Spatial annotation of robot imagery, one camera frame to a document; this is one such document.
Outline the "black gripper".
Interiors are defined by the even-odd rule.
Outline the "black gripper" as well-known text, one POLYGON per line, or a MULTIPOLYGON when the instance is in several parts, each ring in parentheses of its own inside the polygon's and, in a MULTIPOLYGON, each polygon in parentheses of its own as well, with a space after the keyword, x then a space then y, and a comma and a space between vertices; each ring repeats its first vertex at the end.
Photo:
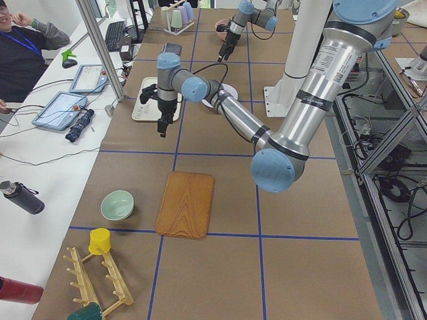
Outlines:
POLYGON ((218 62, 222 62, 223 59, 224 61, 227 61, 229 59, 239 39, 240 39, 240 35, 238 33, 234 33, 231 30, 227 32, 225 41, 218 54, 218 62))
POLYGON ((161 117, 157 120, 157 132, 160 137, 165 138, 165 124, 173 123, 173 116, 177 109, 177 99, 167 101, 159 98, 157 100, 157 108, 161 112, 161 117))

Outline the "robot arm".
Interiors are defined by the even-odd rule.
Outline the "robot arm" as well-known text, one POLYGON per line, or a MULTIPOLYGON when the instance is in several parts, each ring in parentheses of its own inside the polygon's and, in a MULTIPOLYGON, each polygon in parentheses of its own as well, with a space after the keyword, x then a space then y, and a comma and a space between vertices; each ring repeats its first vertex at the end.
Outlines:
POLYGON ((234 16, 228 19, 227 23, 219 24, 216 27, 217 32, 226 32, 226 38, 218 53, 218 62, 228 60, 248 23, 267 31, 275 31, 278 23, 277 10, 282 1, 271 0, 265 1, 265 3, 263 9, 257 9, 252 2, 241 1, 234 16))
POLYGON ((179 55, 161 53, 157 58, 158 132, 165 134, 179 97, 194 103, 208 101, 236 132, 257 147, 251 162, 256 184, 274 193, 288 189, 303 173, 310 141, 357 58, 389 46, 396 6, 396 1, 332 3, 320 50, 277 132, 245 109, 221 83, 183 68, 179 55))

